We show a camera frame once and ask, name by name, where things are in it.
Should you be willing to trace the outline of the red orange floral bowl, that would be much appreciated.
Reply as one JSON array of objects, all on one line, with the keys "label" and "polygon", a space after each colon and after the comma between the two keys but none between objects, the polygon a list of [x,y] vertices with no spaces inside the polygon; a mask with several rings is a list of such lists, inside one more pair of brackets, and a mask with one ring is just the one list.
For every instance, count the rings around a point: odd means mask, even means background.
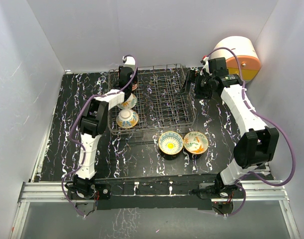
[{"label": "red orange floral bowl", "polygon": [[132,91],[135,91],[138,88],[138,84],[133,84]]}]

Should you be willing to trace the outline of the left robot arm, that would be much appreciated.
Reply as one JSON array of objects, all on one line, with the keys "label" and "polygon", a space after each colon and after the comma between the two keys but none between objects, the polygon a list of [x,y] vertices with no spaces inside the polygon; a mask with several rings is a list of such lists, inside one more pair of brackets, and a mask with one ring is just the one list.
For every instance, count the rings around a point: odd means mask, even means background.
[{"label": "left robot arm", "polygon": [[98,143],[108,126],[109,110],[131,96],[133,82],[138,78],[137,70],[134,56],[124,56],[115,86],[103,95],[90,96],[72,125],[69,140],[80,146],[80,157],[77,169],[72,171],[72,186],[68,188],[79,197],[89,199],[96,193],[94,176]]}]

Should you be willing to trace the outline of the blue and yellow patterned bowl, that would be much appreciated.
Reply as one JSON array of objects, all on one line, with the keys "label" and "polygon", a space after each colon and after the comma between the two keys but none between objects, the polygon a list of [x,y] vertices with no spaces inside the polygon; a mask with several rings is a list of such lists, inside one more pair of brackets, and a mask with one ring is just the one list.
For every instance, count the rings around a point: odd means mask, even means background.
[{"label": "blue and yellow patterned bowl", "polygon": [[123,109],[117,116],[117,125],[123,129],[134,127],[139,121],[138,114],[132,109]]}]

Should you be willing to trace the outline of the blue scalloped sun bowl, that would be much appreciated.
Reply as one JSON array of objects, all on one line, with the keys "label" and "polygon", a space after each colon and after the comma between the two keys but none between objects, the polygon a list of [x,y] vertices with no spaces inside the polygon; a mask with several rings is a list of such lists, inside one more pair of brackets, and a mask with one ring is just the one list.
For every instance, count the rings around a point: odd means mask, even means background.
[{"label": "blue scalloped sun bowl", "polygon": [[174,131],[164,132],[158,139],[160,150],[167,155],[175,155],[183,148],[183,138]]}]

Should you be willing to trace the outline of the yellow rim leaf bowl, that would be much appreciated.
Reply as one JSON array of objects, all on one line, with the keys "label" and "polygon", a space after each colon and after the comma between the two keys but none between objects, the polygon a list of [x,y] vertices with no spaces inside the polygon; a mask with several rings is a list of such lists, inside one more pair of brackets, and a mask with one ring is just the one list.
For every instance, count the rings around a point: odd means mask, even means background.
[{"label": "yellow rim leaf bowl", "polygon": [[137,97],[131,93],[129,98],[125,102],[118,104],[117,107],[121,110],[132,109],[137,104],[137,101]]}]

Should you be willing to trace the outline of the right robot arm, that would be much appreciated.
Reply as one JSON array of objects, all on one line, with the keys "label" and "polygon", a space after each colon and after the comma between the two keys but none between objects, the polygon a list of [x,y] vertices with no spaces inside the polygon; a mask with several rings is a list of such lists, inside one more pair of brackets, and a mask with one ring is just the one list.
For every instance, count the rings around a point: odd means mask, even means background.
[{"label": "right robot arm", "polygon": [[245,102],[244,82],[239,74],[229,73],[225,58],[209,60],[208,66],[202,70],[190,69],[179,93],[188,94],[192,83],[195,84],[197,99],[210,99],[213,93],[217,93],[228,106],[240,130],[241,138],[234,147],[233,160],[217,174],[213,185],[193,190],[194,194],[225,198],[237,190],[238,181],[273,159],[279,132],[253,114],[253,107]]}]

